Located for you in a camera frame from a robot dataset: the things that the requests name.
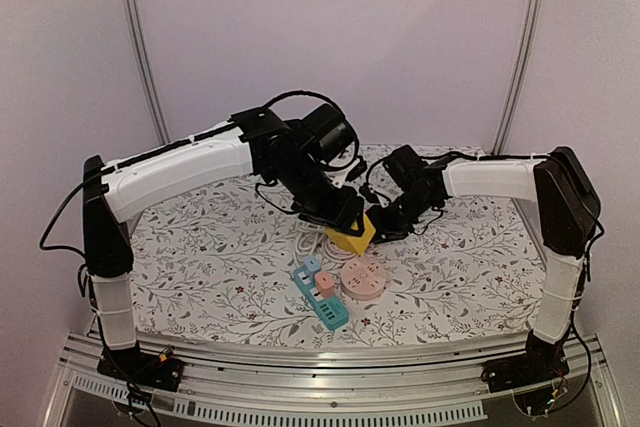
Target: floral tablecloth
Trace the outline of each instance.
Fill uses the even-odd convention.
[[[371,162],[392,148],[363,146],[362,153]],[[382,168],[372,179],[394,192]],[[256,180],[216,182],[143,214],[132,236],[139,330],[302,348],[389,346],[525,331],[537,315],[543,267],[512,202],[465,197],[447,201],[424,235],[370,247],[365,255],[387,269],[386,290],[356,301],[338,287],[350,321],[328,331],[290,277],[303,223],[256,198]],[[289,205],[283,189],[265,193]],[[319,256],[337,280],[342,263]]]

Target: white wall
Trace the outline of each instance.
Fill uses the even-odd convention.
[[[640,0],[544,0],[510,152],[575,148],[606,236],[579,317],[640,425]]]
[[[333,97],[365,142],[488,148],[505,103],[526,1],[139,4],[174,138],[303,88]],[[282,112],[299,115],[312,106]]]
[[[79,258],[38,239],[85,158],[156,145],[121,0],[0,0],[0,424],[36,425],[69,329]],[[76,202],[54,241],[81,246]]]

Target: blue block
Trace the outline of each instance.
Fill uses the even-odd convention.
[[[317,293],[314,275],[320,271],[320,267],[320,261],[316,257],[313,255],[305,257],[304,265],[293,272],[293,281],[327,329],[336,330],[349,322],[349,311],[335,295],[328,299],[323,298],[319,293],[314,295],[314,291]]]

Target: robotic arm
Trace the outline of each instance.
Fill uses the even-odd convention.
[[[354,144],[352,160],[330,165]],[[141,353],[135,333],[129,273],[133,252],[126,221],[144,209],[199,186],[246,174],[264,185],[281,182],[293,194],[293,212],[305,221],[359,236],[364,200],[342,186],[366,169],[357,136],[334,103],[301,120],[281,120],[268,107],[233,115],[210,131],[125,160],[84,166],[83,234],[90,296],[105,355],[98,371],[176,390],[182,365]]]
[[[582,297],[590,244],[600,226],[600,200],[576,155],[568,147],[558,147],[548,155],[529,157],[452,152],[436,159],[429,164],[405,145],[381,160],[403,193],[387,206],[374,205],[367,211],[376,228],[373,242],[406,237],[422,213],[441,209],[451,197],[486,195],[537,202],[546,257],[538,318],[525,354],[489,362],[482,378],[495,392],[550,380],[556,371],[565,375],[562,345]],[[361,193],[377,200],[368,184]]]

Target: white cylindrical arm segment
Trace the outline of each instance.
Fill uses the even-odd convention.
[[[544,251],[547,257],[547,275],[533,333],[539,339],[554,344],[569,328],[584,257],[576,259],[556,254],[547,247],[544,247]]]
[[[104,197],[118,222],[163,200],[203,185],[253,171],[249,144],[231,129],[105,175]],[[106,167],[123,161],[109,162]]]
[[[443,172],[451,197],[487,195],[537,201],[533,167],[541,160],[458,161]]]
[[[107,346],[112,350],[135,346],[136,328],[133,322],[130,274],[110,279],[92,275],[91,282]]]

